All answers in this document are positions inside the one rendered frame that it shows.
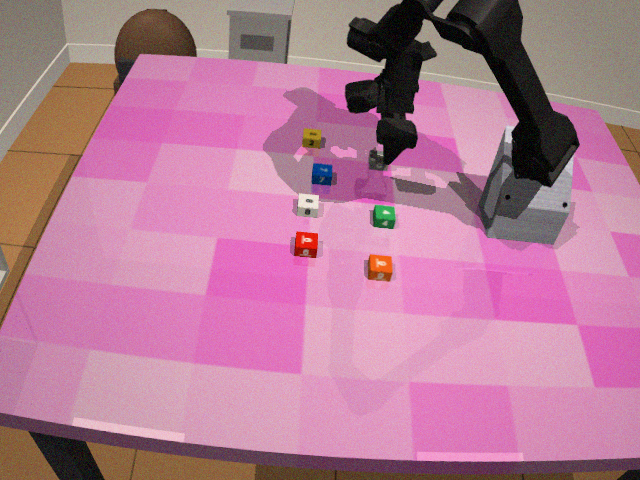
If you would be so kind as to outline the blue block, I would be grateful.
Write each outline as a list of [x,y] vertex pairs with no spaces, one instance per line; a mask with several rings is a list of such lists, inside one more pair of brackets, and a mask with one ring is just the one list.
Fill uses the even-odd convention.
[[313,164],[312,184],[331,185],[332,165]]

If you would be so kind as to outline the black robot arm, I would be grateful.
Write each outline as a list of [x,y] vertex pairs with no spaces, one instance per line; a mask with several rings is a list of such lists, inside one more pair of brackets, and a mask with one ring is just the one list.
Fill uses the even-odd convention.
[[[433,12],[443,0],[403,0],[378,24],[364,18],[348,24],[347,45],[370,59],[386,59],[384,71],[399,80],[417,80],[422,62],[437,56],[430,42],[414,38],[423,20],[441,38],[480,53],[488,63],[518,119],[512,135],[516,179],[529,178],[552,187],[580,146],[567,115],[552,109],[541,81],[521,42],[523,14],[518,0],[459,0],[445,19]],[[385,110],[385,88],[367,79],[345,86],[349,113]],[[517,177],[519,174],[519,177]]]

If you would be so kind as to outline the orange block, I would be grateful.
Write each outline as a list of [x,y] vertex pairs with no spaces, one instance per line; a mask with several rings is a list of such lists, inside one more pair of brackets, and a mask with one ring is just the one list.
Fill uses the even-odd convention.
[[390,282],[392,256],[371,255],[368,260],[368,279]]

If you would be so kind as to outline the green block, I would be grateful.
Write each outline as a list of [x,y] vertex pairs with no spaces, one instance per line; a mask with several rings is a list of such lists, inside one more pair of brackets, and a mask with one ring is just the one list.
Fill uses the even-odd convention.
[[374,227],[394,229],[394,206],[375,205],[373,211],[373,223]]

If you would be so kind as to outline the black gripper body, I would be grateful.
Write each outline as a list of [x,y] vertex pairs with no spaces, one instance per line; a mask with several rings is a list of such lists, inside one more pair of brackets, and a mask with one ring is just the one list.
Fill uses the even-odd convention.
[[383,69],[383,88],[385,88],[385,110],[391,118],[378,121],[376,138],[379,144],[391,147],[413,149],[416,147],[418,133],[412,120],[406,114],[414,112],[415,92],[419,91],[418,80],[399,80],[389,76]]

